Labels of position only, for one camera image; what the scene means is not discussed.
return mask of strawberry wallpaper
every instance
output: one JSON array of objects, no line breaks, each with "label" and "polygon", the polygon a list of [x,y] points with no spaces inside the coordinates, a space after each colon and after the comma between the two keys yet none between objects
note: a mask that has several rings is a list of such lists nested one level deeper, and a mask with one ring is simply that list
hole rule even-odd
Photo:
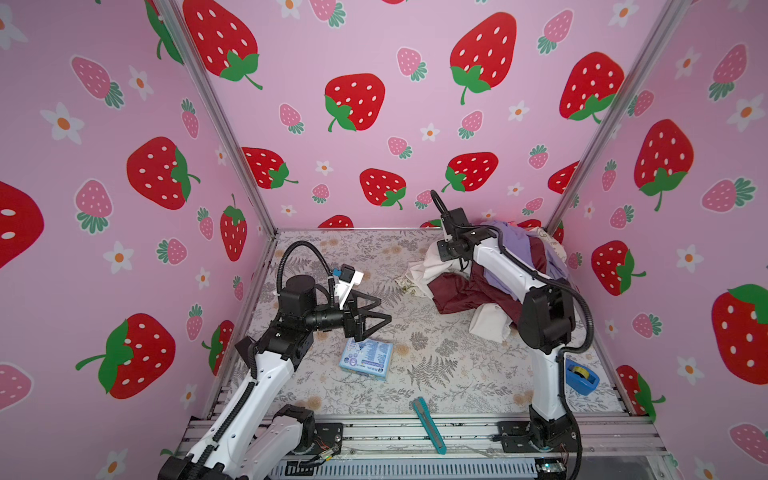
[{"label": "strawberry wallpaper", "polygon": [[182,61],[152,1],[0,0],[3,478],[156,478],[204,413],[267,236]]},{"label": "strawberry wallpaper", "polygon": [[665,4],[176,1],[279,228],[545,223]]},{"label": "strawberry wallpaper", "polygon": [[632,407],[681,478],[768,478],[765,2],[694,2],[564,222]]}]

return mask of teal utility knife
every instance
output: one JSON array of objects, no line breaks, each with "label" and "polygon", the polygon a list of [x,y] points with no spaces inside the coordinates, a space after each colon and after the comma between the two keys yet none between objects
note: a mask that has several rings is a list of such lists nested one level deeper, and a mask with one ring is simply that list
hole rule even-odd
[{"label": "teal utility knife", "polygon": [[424,397],[418,397],[412,404],[413,410],[416,412],[416,415],[419,416],[419,420],[422,421],[424,430],[427,431],[429,439],[432,440],[435,450],[437,450],[437,453],[440,455],[445,455],[448,448],[445,447],[445,442],[442,441],[442,436],[440,435],[440,432],[437,431],[437,426],[432,420],[432,416],[429,414],[427,402],[424,401]]}]

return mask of white flower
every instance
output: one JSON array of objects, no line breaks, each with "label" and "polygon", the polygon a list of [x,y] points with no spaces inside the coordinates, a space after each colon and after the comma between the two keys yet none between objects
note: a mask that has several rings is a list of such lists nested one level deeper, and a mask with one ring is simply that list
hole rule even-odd
[{"label": "white flower", "polygon": [[219,165],[227,166],[227,152],[221,145],[216,149],[216,159],[219,161]]},{"label": "white flower", "polygon": [[698,457],[694,457],[694,461],[696,462],[697,477],[701,478],[701,480],[718,480],[717,475],[715,475],[715,465],[704,463]]},{"label": "white flower", "polygon": [[525,106],[525,100],[520,100],[517,105],[512,105],[509,108],[509,119],[523,121],[523,115],[527,114],[531,109]]},{"label": "white flower", "polygon": [[435,137],[437,137],[437,134],[440,133],[440,130],[435,128],[435,124],[429,124],[427,128],[422,128],[422,133],[424,134],[422,136],[422,140],[429,139],[430,141],[435,141]]},{"label": "white flower", "polygon": [[701,370],[696,368],[695,358],[690,357],[688,360],[685,360],[684,358],[678,356],[677,363],[680,364],[680,368],[677,369],[677,374],[679,376],[686,377],[691,385],[696,385],[696,379],[704,378],[704,374],[701,372]]},{"label": "white flower", "polygon": [[76,144],[80,144],[80,134],[78,130],[85,126],[83,120],[69,116],[67,108],[61,102],[56,105],[56,111],[40,110],[40,115],[48,121],[53,128],[51,129],[51,136],[54,140],[61,140],[64,137],[68,137]]},{"label": "white flower", "polygon": [[128,84],[136,90],[139,90],[141,100],[147,100],[147,94],[154,93],[152,87],[147,83],[147,72],[136,71],[133,65],[128,65],[128,70],[131,71],[131,79],[128,81]]},{"label": "white flower", "polygon": [[321,174],[328,176],[328,172],[332,172],[333,169],[331,168],[330,162],[317,162],[317,168],[315,169],[315,172],[320,172]]},{"label": "white flower", "polygon": [[750,3],[750,0],[730,0],[730,3],[728,4],[728,9],[736,8],[736,10],[739,11],[739,13],[743,12],[746,6]]},{"label": "white flower", "polygon": [[690,74],[694,72],[694,63],[699,61],[700,57],[701,53],[694,53],[693,47],[688,48],[688,51],[685,52],[685,56],[674,64],[674,66],[677,67],[677,73],[674,75],[674,79],[677,80],[683,75],[690,77]]},{"label": "white flower", "polygon": [[8,50],[11,47],[11,40],[27,41],[22,31],[11,23],[12,20],[11,7],[0,3],[0,25],[4,27],[0,28],[0,48],[3,50]]},{"label": "white flower", "polygon": [[610,27],[611,25],[619,24],[620,27],[625,27],[629,16],[633,15],[637,10],[640,10],[639,6],[633,4],[634,0],[627,0],[624,3],[615,3],[614,16],[611,18],[611,21],[608,22],[608,26]]},{"label": "white flower", "polygon": [[125,449],[120,453],[109,452],[109,455],[107,455],[107,464],[98,471],[96,474],[96,479],[112,480],[122,472],[125,472],[124,461],[127,453],[128,449]]},{"label": "white flower", "polygon": [[696,253],[696,245],[689,245],[685,250],[678,248],[677,256],[680,258],[677,261],[677,267],[684,266],[691,273],[696,271],[696,264],[704,260],[704,257]]},{"label": "white flower", "polygon": [[508,190],[507,195],[515,195],[517,197],[520,194],[520,192],[525,190],[525,188],[521,187],[520,182],[518,182],[512,185],[511,187],[507,187],[507,190]]},{"label": "white flower", "polygon": [[760,108],[763,102],[763,94],[757,95],[752,101],[739,100],[736,102],[736,113],[728,117],[727,124],[736,124],[739,131],[745,131],[746,126],[752,120],[757,120],[766,116],[766,112]]},{"label": "white flower", "polygon": [[594,206],[592,205],[592,202],[584,205],[584,216],[591,220],[592,214],[594,213]]},{"label": "white flower", "polygon": [[187,388],[184,390],[184,394],[181,396],[181,402],[184,404],[184,410],[187,409],[187,407],[190,405],[190,403],[194,402],[197,398],[194,395],[194,391],[197,390],[197,385],[190,385],[187,384]]},{"label": "white flower", "polygon": [[299,5],[301,5],[301,2],[302,0],[277,0],[277,3],[283,6],[283,18],[287,17],[288,15],[294,18],[298,18]]},{"label": "white flower", "polygon": [[614,130],[611,132],[611,140],[616,140],[616,136],[619,134],[619,130],[621,130],[621,124],[617,124],[614,127]]},{"label": "white flower", "polygon": [[131,257],[134,255],[134,249],[123,248],[120,242],[114,243],[114,249],[111,252],[104,253],[104,260],[112,263],[112,273],[117,273],[120,269],[132,269]]},{"label": "white flower", "polygon": [[210,272],[205,271],[203,267],[200,267],[200,273],[194,276],[197,280],[197,289],[202,290],[204,286],[208,286],[208,280],[210,279]]},{"label": "white flower", "polygon": [[605,332],[610,335],[612,339],[615,338],[616,334],[619,332],[619,329],[616,328],[613,320],[605,320]]}]

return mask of light blue package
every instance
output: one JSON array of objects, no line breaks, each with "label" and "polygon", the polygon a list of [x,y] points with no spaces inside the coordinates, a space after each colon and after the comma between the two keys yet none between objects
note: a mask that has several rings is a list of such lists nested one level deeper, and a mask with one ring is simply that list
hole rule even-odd
[{"label": "light blue package", "polygon": [[341,355],[339,366],[348,372],[386,381],[391,358],[391,343],[371,339],[358,343],[355,339],[349,339]]}]

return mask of pink wall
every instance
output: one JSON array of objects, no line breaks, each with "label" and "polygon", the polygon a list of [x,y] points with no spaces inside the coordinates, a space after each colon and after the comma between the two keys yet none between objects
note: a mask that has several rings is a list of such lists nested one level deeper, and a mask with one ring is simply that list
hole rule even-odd
[{"label": "pink wall", "polygon": [[[217,161],[220,140],[187,69],[165,47],[157,58],[144,2],[12,0],[0,19],[0,476],[156,478],[161,450],[204,413],[214,375],[201,342],[237,320],[233,279],[248,291],[266,236],[232,165]],[[76,60],[90,90],[74,56],[104,69]],[[168,140],[135,153],[156,137]],[[200,178],[188,201],[175,148]],[[237,261],[220,233],[231,194],[247,224]],[[200,207],[210,212],[203,231]],[[170,242],[168,263],[156,252],[164,239],[184,246]]]},{"label": "pink wall", "polygon": [[[574,265],[583,260],[574,276],[598,335],[625,380],[629,367],[644,379],[631,389],[638,408],[655,409],[689,480],[768,478],[766,18],[765,2],[690,7],[642,88],[652,103],[641,94],[565,218],[565,248]],[[712,85],[729,92],[713,101]],[[611,160],[615,181],[606,189]],[[659,166],[667,178],[650,181]],[[603,247],[616,240],[624,245]],[[627,251],[646,276],[629,276],[619,260]]]},{"label": "pink wall", "polygon": [[[567,117],[585,102],[582,95],[602,99],[618,89],[619,68],[631,67],[665,3],[637,0],[619,8],[613,0],[514,6],[496,0],[293,0],[288,8],[274,0],[177,1],[237,139],[250,149],[257,181],[271,187],[260,193],[282,228],[315,228],[335,215],[347,216],[355,227],[418,227],[436,217],[432,208],[415,205],[419,194],[449,185],[449,161],[464,154],[450,164],[454,171],[463,172],[460,160],[488,163],[463,183],[455,179],[467,191],[448,186],[443,199],[449,206],[464,207],[470,220],[488,214],[546,222],[560,199],[548,187],[550,179],[554,185],[561,170],[572,172],[567,167],[579,160],[597,127],[592,117]],[[556,48],[542,55],[539,45],[548,37]],[[230,49],[237,52],[234,59],[227,58]],[[588,57],[592,52],[604,55]],[[483,69],[481,82],[463,73],[470,64]],[[598,64],[601,70],[593,69]],[[451,66],[458,67],[460,84]],[[572,70],[576,75],[569,81]],[[363,90],[368,85],[371,90]],[[462,85],[481,93],[467,91],[462,105]],[[326,94],[330,111],[341,120],[334,121],[326,110]],[[482,119],[473,112],[481,112]],[[351,124],[356,131],[348,129]],[[462,127],[465,138],[459,134]],[[424,133],[429,129],[439,133],[430,137]],[[531,161],[538,169],[529,164],[537,145],[547,148]],[[259,158],[262,166],[255,165]],[[283,162],[281,172],[277,168]],[[265,165],[275,168],[275,176]],[[488,166],[490,176],[482,176]],[[389,175],[373,172],[370,179],[368,172],[363,181],[372,185],[364,190],[360,176],[368,169]],[[385,197],[385,190],[393,194]],[[538,198],[541,208],[525,217],[523,208]]]}]

